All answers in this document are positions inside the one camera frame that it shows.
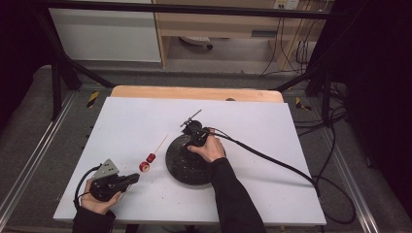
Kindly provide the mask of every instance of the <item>tripod leg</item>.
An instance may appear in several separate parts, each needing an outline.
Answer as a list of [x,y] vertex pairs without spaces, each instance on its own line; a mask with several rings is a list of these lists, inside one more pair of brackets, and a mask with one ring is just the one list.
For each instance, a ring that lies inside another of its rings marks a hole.
[[113,83],[110,83],[100,76],[94,74],[93,72],[89,71],[86,67],[82,66],[81,64],[77,63],[76,61],[72,60],[67,54],[64,54],[66,57],[66,60],[68,61],[69,64],[71,64],[72,67],[74,67],[76,70],[79,72],[83,73],[84,75],[88,76],[89,78],[93,79],[94,81],[106,86],[106,87],[115,87],[116,85]]
[[318,74],[318,68],[313,68],[310,71],[306,71],[306,73],[299,75],[298,77],[292,79],[289,82],[286,82],[284,84],[279,85],[278,87],[269,89],[269,90],[277,90],[279,92],[283,92],[284,90],[287,90],[288,88],[304,81],[304,80],[310,80],[313,79],[315,75]]

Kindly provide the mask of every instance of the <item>black handheld device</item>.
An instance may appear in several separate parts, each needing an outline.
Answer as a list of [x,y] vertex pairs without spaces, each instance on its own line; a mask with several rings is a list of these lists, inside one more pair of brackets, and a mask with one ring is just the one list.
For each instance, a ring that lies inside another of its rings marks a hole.
[[202,128],[202,124],[197,120],[191,120],[182,131],[184,134],[190,136],[190,141],[185,144],[185,148],[188,146],[203,147],[209,136],[209,128]]
[[90,194],[99,201],[107,202],[119,191],[126,192],[127,188],[139,181],[140,175],[135,173],[119,177],[117,174],[94,180],[91,183]]

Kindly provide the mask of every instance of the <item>handheld controller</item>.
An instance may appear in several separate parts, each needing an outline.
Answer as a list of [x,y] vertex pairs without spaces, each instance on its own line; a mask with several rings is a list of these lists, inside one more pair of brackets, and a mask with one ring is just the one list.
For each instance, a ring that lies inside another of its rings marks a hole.
[[190,141],[185,144],[185,148],[187,149],[188,146],[203,147],[210,130],[207,127],[202,128],[202,124],[199,121],[191,120],[182,132],[190,136]]
[[109,201],[117,192],[126,192],[127,188],[139,181],[137,173],[118,176],[119,169],[108,159],[93,175],[90,194],[99,201]]

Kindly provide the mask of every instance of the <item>black sleeve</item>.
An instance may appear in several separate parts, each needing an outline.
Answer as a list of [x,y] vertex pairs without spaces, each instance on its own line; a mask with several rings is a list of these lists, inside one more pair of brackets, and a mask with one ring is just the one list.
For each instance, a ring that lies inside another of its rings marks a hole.
[[216,159],[210,164],[210,168],[221,231],[223,233],[266,232],[248,191],[236,179],[227,158]]
[[105,216],[80,207],[73,219],[73,233],[108,233],[116,216],[109,211]]

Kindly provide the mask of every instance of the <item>white cabinet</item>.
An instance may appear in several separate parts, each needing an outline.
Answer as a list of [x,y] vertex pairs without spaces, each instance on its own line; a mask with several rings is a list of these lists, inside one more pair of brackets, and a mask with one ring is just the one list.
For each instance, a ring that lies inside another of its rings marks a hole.
[[72,59],[160,62],[153,13],[50,11],[64,50]]

